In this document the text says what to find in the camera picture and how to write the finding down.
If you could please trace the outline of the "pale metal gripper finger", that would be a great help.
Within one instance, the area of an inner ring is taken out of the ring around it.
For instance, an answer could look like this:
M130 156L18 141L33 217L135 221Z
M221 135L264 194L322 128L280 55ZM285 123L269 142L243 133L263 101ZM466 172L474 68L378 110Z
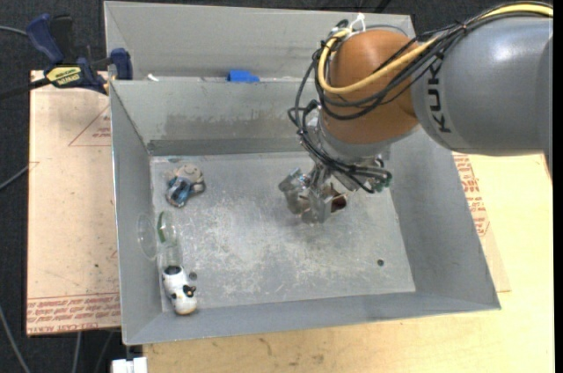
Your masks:
M278 185L292 214L302 214L309 208L306 176L300 168L293 169Z
M323 223L332 213L333 197L326 192L310 190L303 198L302 219L306 223Z

